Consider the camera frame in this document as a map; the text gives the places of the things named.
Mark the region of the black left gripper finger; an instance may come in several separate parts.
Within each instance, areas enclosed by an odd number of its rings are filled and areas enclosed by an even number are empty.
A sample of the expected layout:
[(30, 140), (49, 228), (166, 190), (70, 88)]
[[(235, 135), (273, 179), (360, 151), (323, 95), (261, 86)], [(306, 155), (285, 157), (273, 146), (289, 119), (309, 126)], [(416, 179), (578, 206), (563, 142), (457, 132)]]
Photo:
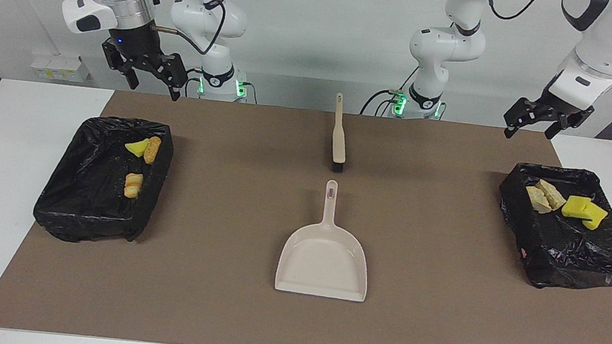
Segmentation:
[(524, 97), (519, 98), (506, 112), (504, 112), (503, 119), (506, 124), (506, 129), (504, 129), (505, 138), (512, 138), (512, 136), (523, 127), (545, 121), (548, 118), (548, 114), (548, 105), (538, 103), (537, 101), (531, 101)]
[(594, 106), (590, 106), (587, 109), (581, 110), (578, 113), (565, 113), (559, 111), (553, 111), (549, 114), (552, 117), (552, 124), (545, 131), (545, 138), (551, 140), (561, 131), (567, 130), (567, 128), (577, 128), (582, 125), (583, 122), (588, 119), (592, 113), (594, 113)]

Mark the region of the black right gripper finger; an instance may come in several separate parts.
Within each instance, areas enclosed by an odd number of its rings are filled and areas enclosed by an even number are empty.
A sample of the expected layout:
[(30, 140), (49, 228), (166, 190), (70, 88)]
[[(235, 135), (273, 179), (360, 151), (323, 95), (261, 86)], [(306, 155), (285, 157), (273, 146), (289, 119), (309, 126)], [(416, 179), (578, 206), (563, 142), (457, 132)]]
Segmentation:
[(116, 44), (113, 40), (106, 39), (102, 43), (102, 50), (107, 61), (107, 65), (110, 69), (120, 72), (125, 76), (127, 85), (130, 89), (137, 89), (139, 80), (136, 72), (133, 69), (132, 64), (129, 60), (125, 60), (122, 54), (119, 52)]
[(145, 62), (147, 71), (168, 87), (172, 102), (177, 102), (188, 79), (181, 55), (148, 53)]

